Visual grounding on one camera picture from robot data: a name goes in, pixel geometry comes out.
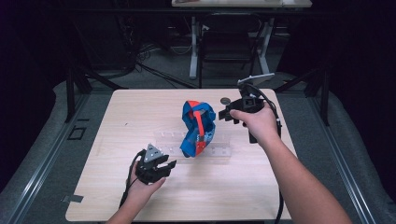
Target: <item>person's right hand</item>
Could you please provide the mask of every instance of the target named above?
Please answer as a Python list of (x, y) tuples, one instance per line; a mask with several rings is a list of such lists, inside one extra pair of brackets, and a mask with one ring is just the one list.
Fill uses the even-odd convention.
[(234, 119), (245, 122), (249, 132), (262, 147), (268, 141), (279, 138), (274, 112), (266, 102), (264, 103), (264, 108), (257, 113), (249, 114), (240, 110), (231, 110), (230, 115)]

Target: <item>person's left hand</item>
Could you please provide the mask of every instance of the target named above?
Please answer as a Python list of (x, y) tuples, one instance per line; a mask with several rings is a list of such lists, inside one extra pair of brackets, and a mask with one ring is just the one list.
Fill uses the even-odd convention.
[(146, 185), (137, 179), (135, 170), (138, 161), (134, 163), (134, 167), (131, 173), (131, 183), (134, 181), (132, 186), (128, 190), (128, 197), (125, 203), (132, 203), (137, 209), (142, 209), (145, 204), (149, 201), (151, 195), (159, 189), (165, 182), (165, 177), (161, 178), (155, 183)]

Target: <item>crumpled fabric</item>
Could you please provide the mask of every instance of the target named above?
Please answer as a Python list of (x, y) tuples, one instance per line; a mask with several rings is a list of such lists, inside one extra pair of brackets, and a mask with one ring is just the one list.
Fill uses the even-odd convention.
[[(196, 117), (197, 113), (201, 115), (202, 127), (204, 129), (203, 137), (200, 136), (200, 119)], [(183, 105), (182, 119), (186, 124), (188, 132), (181, 143), (180, 149), (186, 158), (196, 157), (204, 151), (215, 135), (216, 125), (214, 120), (216, 119), (216, 113), (208, 103), (186, 101)]]

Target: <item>black cable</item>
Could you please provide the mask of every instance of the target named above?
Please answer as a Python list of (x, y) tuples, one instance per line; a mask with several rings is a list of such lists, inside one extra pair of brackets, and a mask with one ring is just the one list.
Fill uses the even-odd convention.
[[(279, 115), (276, 112), (276, 106), (275, 104), (270, 101), (268, 99), (268, 97), (264, 94), (264, 92), (262, 92), (259, 88), (253, 86), (252, 84), (247, 83), (247, 86), (253, 88), (254, 90), (256, 90), (261, 96), (262, 98), (264, 98), (264, 100), (268, 103), (268, 105), (271, 107), (271, 110), (274, 112), (275, 118), (276, 118), (276, 127), (277, 127), (277, 134), (279, 135), (279, 137), (281, 137), (281, 128), (282, 125), (280, 123), (280, 118)], [(282, 216), (283, 213), (283, 206), (284, 206), (284, 200), (283, 200), (283, 196), (282, 196), (282, 192), (279, 189), (279, 208), (277, 209), (277, 215), (276, 215), (276, 219), (275, 219), (275, 224), (279, 223), (280, 221), (280, 217)]]
[(138, 153), (136, 154), (136, 156), (135, 156), (134, 159), (132, 160), (131, 166), (129, 167), (128, 177), (127, 177), (126, 183), (125, 183), (125, 191), (124, 191), (123, 194), (122, 194), (122, 198), (121, 198), (120, 206), (119, 206), (119, 207), (121, 207), (121, 206), (124, 204), (126, 198), (128, 197), (128, 191), (129, 191), (129, 189), (131, 188), (132, 184), (137, 180), (137, 178), (136, 178), (136, 179), (135, 179), (134, 181), (132, 181), (132, 183), (131, 183), (132, 170), (134, 169), (134, 163), (136, 162), (137, 158), (138, 158), (139, 156), (143, 156), (143, 155), (144, 155), (144, 152), (145, 152), (144, 150), (141, 150), (140, 152), (138, 152)]
[(153, 68), (150, 68), (150, 67), (148, 67), (148, 66), (146, 66), (146, 65), (144, 65), (144, 64), (142, 64), (142, 63), (140, 63), (140, 62), (136, 62), (136, 64), (139, 65), (142, 69), (144, 69), (144, 70), (150, 72), (150, 73), (151, 73), (152, 75), (154, 75), (154, 76), (162, 77), (162, 78), (165, 79), (165, 80), (169, 80), (169, 81), (176, 82), (177, 84), (180, 84), (180, 85), (182, 85), (182, 86), (185, 86), (185, 87), (187, 87), (187, 88), (189, 88), (189, 89), (196, 89), (196, 88), (197, 88), (197, 87), (192, 86), (190, 83), (187, 83), (187, 82), (185, 82), (185, 81), (183, 81), (183, 80), (181, 80), (181, 79), (178, 79), (178, 78), (176, 78), (176, 77), (172, 77), (171, 75), (166, 74), (166, 73), (164, 73), (164, 72), (160, 72), (160, 71), (158, 71), (158, 70), (155, 70), (155, 69), (153, 69)]

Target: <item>wooden table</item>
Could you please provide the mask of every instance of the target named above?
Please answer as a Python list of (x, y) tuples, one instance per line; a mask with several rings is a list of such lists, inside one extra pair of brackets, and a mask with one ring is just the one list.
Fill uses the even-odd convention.
[[(282, 140), (295, 154), (275, 93), (263, 92), (276, 104), (283, 124)], [(218, 113), (225, 108), (222, 97), (234, 101), (240, 95), (237, 89), (114, 91), (75, 191), (84, 198), (69, 204), (67, 220), (108, 220), (119, 208), (136, 153), (148, 143), (155, 146), (158, 133), (187, 132), (181, 119), (187, 100), (207, 102)], [(196, 158), (171, 155), (169, 161), (177, 160), (177, 166), (135, 220), (275, 219), (278, 186), (264, 151), (248, 142), (248, 129), (242, 124), (218, 118), (215, 123), (212, 143), (228, 144), (230, 154), (210, 156), (206, 151), (211, 149), (206, 148), (206, 154)], [(282, 218), (290, 219), (287, 208)]]
[[(310, 0), (194, 0), (194, 1), (186, 1), (183, 0), (172, 0), (173, 7), (219, 7), (219, 8), (240, 8), (241, 11), (244, 11), (244, 8), (252, 8), (252, 7), (266, 7), (266, 8), (305, 8), (311, 7), (312, 2)], [(263, 74), (270, 73), (268, 68), (268, 63), (265, 59), (265, 53), (268, 48), (268, 43), (271, 37), (272, 29), (274, 25), (274, 19), (271, 19), (265, 23), (264, 29), (262, 31), (262, 47), (259, 49), (259, 61), (262, 68)], [(196, 79), (196, 72), (198, 66), (198, 54), (197, 54), (197, 25), (195, 21), (195, 17), (192, 17), (191, 20), (191, 66), (190, 66), (190, 79)]]

